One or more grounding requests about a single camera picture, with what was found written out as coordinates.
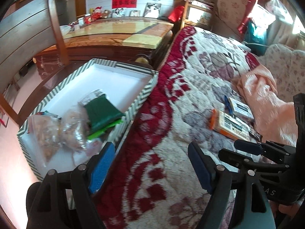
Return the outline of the long black snack bar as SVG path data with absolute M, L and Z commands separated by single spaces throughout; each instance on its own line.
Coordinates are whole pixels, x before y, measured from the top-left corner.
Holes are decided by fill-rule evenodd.
M 249 136 L 253 137 L 258 142 L 261 142 L 263 138 L 262 135 L 252 127 L 249 127 Z

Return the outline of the orange cracker pack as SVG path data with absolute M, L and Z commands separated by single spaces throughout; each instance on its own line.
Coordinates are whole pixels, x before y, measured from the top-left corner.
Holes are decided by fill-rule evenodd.
M 249 126 L 246 123 L 217 109 L 212 111 L 209 128 L 234 141 L 250 140 Z

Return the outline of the clear bag of nuts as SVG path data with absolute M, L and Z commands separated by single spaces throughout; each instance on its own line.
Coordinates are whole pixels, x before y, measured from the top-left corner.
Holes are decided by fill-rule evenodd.
M 28 118 L 28 133 L 43 165 L 62 148 L 61 118 L 52 113 L 38 113 Z

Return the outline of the dark green snack packet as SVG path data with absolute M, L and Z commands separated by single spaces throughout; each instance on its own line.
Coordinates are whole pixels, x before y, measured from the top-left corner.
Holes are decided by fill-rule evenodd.
M 90 134 L 95 133 L 124 116 L 124 114 L 107 99 L 105 94 L 94 98 L 88 102 L 84 108 L 89 119 Z

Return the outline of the pink satin quilt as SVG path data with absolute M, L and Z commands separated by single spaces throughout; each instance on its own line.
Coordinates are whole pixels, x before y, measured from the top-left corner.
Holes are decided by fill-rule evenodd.
M 232 83 L 251 109 L 254 129 L 262 135 L 263 142 L 273 141 L 295 147 L 298 127 L 294 103 L 277 97 L 277 85 L 271 72 L 259 65 L 232 79 Z

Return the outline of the blue cracker pack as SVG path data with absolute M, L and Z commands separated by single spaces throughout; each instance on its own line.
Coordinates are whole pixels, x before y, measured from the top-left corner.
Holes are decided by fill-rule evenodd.
M 231 116 L 238 117 L 246 122 L 254 122 L 253 114 L 246 104 L 227 96 L 224 97 L 224 100 Z

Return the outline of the bright green packet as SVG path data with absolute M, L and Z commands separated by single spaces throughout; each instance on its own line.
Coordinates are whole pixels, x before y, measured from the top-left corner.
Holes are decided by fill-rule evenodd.
M 118 124 L 120 124 L 120 123 L 122 123 L 122 122 L 123 122 L 122 119 L 118 119 L 118 120 L 116 120 L 116 121 L 114 121 L 114 122 L 108 124 L 108 125 L 105 126 L 104 128 L 102 128 L 102 129 L 96 131 L 95 133 L 90 134 L 90 135 L 87 137 L 87 139 L 88 139 L 88 140 L 93 140 L 93 139 L 95 139 L 95 138 L 98 138 L 99 136 L 101 136 L 102 134 L 104 134 L 108 129 L 111 129 L 111 128 L 115 127 L 116 125 L 118 125 Z

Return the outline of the red floral fleece blanket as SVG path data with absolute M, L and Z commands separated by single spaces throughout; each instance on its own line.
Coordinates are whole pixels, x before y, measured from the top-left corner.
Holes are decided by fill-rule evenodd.
M 158 82 L 137 113 L 102 189 L 94 197 L 107 228 L 195 228 L 208 204 L 188 158 L 197 142 L 218 160 L 231 139 L 209 129 L 233 79 L 249 72 L 246 53 L 227 38 L 188 26 L 175 37 Z

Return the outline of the floral sofa cushion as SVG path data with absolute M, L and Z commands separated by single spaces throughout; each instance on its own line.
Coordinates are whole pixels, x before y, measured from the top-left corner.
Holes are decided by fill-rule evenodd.
M 257 59 L 272 73 L 281 100 L 292 102 L 294 95 L 304 93 L 304 51 L 272 44 Z

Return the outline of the green striped white box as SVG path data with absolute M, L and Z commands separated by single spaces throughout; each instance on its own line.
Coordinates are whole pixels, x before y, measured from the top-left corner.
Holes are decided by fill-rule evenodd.
M 55 86 L 31 112 L 17 136 L 32 172 L 71 171 L 117 144 L 152 92 L 158 73 L 92 59 Z

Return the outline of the teal cloth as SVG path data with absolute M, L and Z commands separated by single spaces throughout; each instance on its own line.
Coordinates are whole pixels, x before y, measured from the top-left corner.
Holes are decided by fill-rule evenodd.
M 244 42 L 246 45 L 265 45 L 267 42 L 267 29 L 265 27 L 257 26 L 252 20 L 249 20 Z

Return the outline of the yellow pad on table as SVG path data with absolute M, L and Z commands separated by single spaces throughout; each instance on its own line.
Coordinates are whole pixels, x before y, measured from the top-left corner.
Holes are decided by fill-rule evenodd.
M 124 39 L 121 44 L 125 47 L 156 49 L 161 41 L 162 37 L 160 36 L 134 34 Z

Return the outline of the wooden glass-top table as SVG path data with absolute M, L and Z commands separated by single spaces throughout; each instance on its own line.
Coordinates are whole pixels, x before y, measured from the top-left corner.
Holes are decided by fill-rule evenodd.
M 173 36 L 173 23 L 164 20 L 126 17 L 93 22 L 64 36 L 64 43 L 71 63 L 85 63 L 92 58 L 143 62 L 156 68 Z M 125 47 L 121 43 L 134 34 L 162 37 L 156 49 Z

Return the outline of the red bag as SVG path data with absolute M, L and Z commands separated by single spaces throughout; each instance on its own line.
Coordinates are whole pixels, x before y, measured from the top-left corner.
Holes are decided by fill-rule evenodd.
M 168 16 L 168 19 L 172 22 L 180 21 L 183 13 L 184 13 L 184 6 L 182 5 L 176 6 Z

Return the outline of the framed photo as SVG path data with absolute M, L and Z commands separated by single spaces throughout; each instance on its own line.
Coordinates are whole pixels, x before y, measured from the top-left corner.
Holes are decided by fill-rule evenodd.
M 160 10 L 161 10 L 160 3 L 147 3 L 143 13 L 143 17 L 157 19 L 159 17 Z

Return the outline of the wooden chair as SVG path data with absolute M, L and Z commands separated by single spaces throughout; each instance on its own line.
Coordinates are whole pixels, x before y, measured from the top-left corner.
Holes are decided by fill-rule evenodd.
M 1 21 L 1 110 L 18 126 L 28 117 L 25 110 L 36 105 L 26 102 L 17 113 L 3 92 L 28 61 L 53 45 L 56 45 L 60 63 L 69 65 L 55 0 L 33 0 Z

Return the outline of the santa doll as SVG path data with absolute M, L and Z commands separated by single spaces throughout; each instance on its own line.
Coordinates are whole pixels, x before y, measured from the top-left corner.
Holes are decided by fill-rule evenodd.
M 91 21 L 96 21 L 102 18 L 103 15 L 103 11 L 102 11 L 102 7 L 96 7 L 94 9 L 91 10 Z

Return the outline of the red wall banner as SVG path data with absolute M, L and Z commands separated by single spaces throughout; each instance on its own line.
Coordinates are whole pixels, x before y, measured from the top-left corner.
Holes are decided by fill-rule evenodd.
M 112 9 L 136 8 L 137 0 L 112 0 Z

